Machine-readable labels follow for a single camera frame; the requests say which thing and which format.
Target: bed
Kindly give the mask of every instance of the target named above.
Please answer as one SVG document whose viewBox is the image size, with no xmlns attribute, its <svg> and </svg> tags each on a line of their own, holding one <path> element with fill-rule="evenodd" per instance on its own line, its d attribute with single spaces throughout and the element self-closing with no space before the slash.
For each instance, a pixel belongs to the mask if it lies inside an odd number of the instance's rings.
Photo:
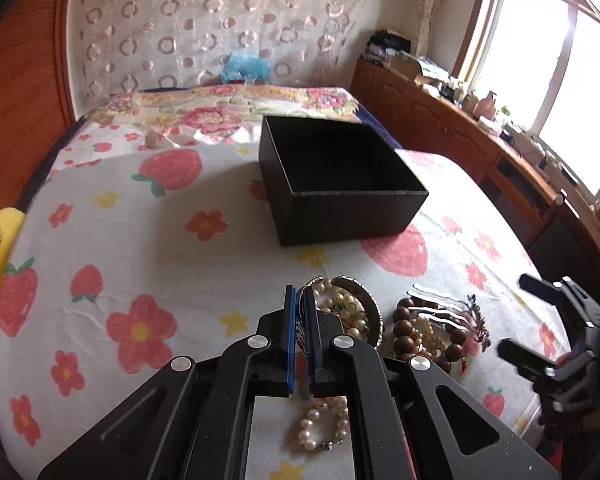
<svg viewBox="0 0 600 480">
<path fill-rule="evenodd" d="M 281 248 L 257 162 L 263 114 L 370 123 L 430 195 L 397 237 Z M 70 136 L 38 172 L 10 256 L 20 293 L 0 304 L 0 437 L 25 480 L 171 357 L 221 354 L 282 306 L 285 285 L 318 275 L 356 278 L 385 319 L 413 283 L 476 294 L 494 342 L 569 349 L 555 309 L 517 286 L 537 271 L 475 183 L 442 156 L 399 149 L 343 89 L 119 94 Z M 530 385 L 493 346 L 465 352 L 461 384 L 525 434 L 539 407 Z M 257 400 L 248 479 L 354 477 L 350 440 L 298 446 L 309 405 L 302 381 L 289 399 Z"/>
</svg>

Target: black box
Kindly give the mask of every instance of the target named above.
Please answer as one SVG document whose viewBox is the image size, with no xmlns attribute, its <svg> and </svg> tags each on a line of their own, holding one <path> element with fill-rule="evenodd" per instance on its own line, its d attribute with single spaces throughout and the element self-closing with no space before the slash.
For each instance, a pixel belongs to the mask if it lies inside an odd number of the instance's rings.
<svg viewBox="0 0 600 480">
<path fill-rule="evenodd" d="M 266 116 L 259 161 L 282 246 L 401 233 L 429 195 L 363 124 Z"/>
</svg>

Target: metal bolt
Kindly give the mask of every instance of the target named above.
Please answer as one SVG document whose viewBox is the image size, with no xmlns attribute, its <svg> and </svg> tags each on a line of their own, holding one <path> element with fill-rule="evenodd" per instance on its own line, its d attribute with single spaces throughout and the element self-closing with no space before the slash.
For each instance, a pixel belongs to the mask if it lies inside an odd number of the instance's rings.
<svg viewBox="0 0 600 480">
<path fill-rule="evenodd" d="M 431 361 L 424 357 L 424 355 L 416 355 L 415 357 L 412 357 L 409 363 L 411 364 L 411 368 L 414 368 L 414 370 L 419 370 L 421 372 L 423 372 L 424 370 L 429 370 L 429 368 L 431 368 Z"/>
<path fill-rule="evenodd" d="M 191 368 L 191 359 L 184 357 L 184 355 L 176 357 L 173 361 L 171 361 L 171 369 L 175 372 L 184 372 L 189 370 L 189 368 Z"/>
<path fill-rule="evenodd" d="M 247 345 L 249 345 L 251 348 L 263 348 L 268 343 L 269 340 L 260 334 L 252 335 L 247 341 Z"/>
<path fill-rule="evenodd" d="M 353 346 L 353 339 L 348 335 L 339 335 L 333 339 L 333 344 L 338 348 L 351 348 Z"/>
</svg>

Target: pearl bracelet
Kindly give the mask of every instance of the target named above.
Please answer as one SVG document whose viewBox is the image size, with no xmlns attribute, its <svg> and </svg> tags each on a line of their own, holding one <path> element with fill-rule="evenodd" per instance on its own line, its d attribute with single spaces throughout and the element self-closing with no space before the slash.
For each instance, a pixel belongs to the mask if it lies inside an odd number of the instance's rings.
<svg viewBox="0 0 600 480">
<path fill-rule="evenodd" d="M 320 419 L 320 415 L 326 412 L 329 407 L 337 410 L 338 420 L 336 421 L 336 430 L 333 433 L 335 441 L 328 441 L 318 444 L 312 439 L 312 429 L 315 427 L 315 422 Z M 306 412 L 306 418 L 300 421 L 301 430 L 298 433 L 298 444 L 303 446 L 307 451 L 314 449 L 331 450 L 334 446 L 339 446 L 347 437 L 349 429 L 349 409 L 347 407 L 347 397 L 327 397 L 325 399 L 317 399 L 314 407 Z"/>
</svg>

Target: brown bead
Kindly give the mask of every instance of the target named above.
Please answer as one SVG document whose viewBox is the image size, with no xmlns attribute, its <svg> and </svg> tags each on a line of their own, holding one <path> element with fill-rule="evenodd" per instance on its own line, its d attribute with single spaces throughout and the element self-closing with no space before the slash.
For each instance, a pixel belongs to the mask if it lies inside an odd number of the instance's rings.
<svg viewBox="0 0 600 480">
<path fill-rule="evenodd" d="M 451 342 L 453 344 L 461 345 L 466 341 L 467 332 L 461 328 L 456 328 L 451 334 Z"/>
<path fill-rule="evenodd" d="M 394 310 L 394 314 L 391 316 L 391 319 L 394 323 L 397 323 L 400 320 L 406 319 L 407 321 L 411 318 L 411 311 L 405 306 L 399 306 Z"/>
<path fill-rule="evenodd" d="M 458 344 L 449 345 L 445 350 L 445 357 L 452 363 L 462 357 L 462 347 Z"/>
<path fill-rule="evenodd" d="M 409 308 L 410 306 L 413 306 L 413 301 L 411 298 L 402 298 L 400 301 L 398 301 L 398 306 Z"/>
<path fill-rule="evenodd" d="M 413 325 L 406 319 L 401 319 L 394 325 L 394 335 L 400 337 L 403 335 L 411 335 Z"/>
<path fill-rule="evenodd" d="M 441 355 L 440 357 L 437 357 L 434 362 L 446 373 L 451 373 L 451 363 L 447 361 L 444 356 Z"/>
<path fill-rule="evenodd" d="M 403 335 L 394 341 L 394 350 L 397 355 L 410 354 L 415 348 L 416 343 L 407 335 Z"/>
</svg>

